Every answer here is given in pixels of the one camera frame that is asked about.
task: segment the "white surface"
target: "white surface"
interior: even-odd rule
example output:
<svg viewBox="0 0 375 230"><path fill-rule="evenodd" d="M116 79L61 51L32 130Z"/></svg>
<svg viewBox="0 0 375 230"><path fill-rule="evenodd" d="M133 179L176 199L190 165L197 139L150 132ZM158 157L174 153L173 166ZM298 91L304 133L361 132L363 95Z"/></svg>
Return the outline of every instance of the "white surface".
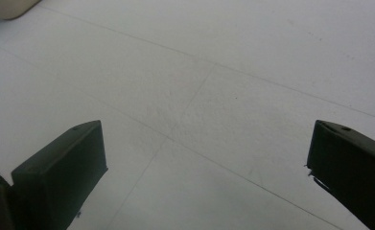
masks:
<svg viewBox="0 0 375 230"><path fill-rule="evenodd" d="M41 4L375 115L375 0Z"/></svg>
<svg viewBox="0 0 375 230"><path fill-rule="evenodd" d="M97 119L110 170L72 230L366 229L303 166L316 119L375 139L375 0L43 0L0 21L0 173Z"/></svg>
<svg viewBox="0 0 375 230"><path fill-rule="evenodd" d="M167 140L108 229L336 229Z"/></svg>

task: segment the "white object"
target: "white object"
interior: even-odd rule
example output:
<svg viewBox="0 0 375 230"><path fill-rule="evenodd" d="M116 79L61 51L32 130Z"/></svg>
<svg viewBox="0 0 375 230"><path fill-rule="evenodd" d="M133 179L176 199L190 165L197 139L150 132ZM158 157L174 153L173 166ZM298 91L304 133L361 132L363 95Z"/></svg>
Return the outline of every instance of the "white object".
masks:
<svg viewBox="0 0 375 230"><path fill-rule="evenodd" d="M0 19L15 19L40 0L0 0Z"/></svg>

